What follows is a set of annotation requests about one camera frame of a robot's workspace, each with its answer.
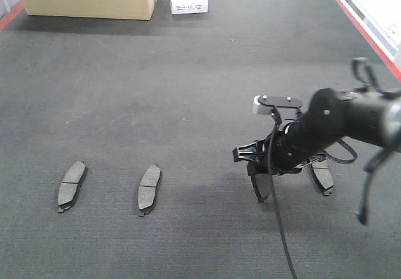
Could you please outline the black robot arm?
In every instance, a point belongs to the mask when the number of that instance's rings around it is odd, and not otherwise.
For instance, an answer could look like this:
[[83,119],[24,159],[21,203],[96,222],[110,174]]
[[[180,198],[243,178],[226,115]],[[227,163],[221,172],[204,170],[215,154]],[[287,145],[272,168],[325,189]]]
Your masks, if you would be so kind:
[[400,92],[318,90],[305,113],[233,157],[285,174],[343,137],[400,152]]

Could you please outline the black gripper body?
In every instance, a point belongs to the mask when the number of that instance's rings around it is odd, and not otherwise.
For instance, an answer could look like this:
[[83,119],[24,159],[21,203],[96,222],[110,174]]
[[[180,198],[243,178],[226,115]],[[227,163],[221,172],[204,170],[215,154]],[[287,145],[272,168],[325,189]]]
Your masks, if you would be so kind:
[[287,124],[265,139],[234,148],[235,162],[246,161],[249,176],[299,173],[299,164],[329,146],[329,137],[319,134],[303,121]]

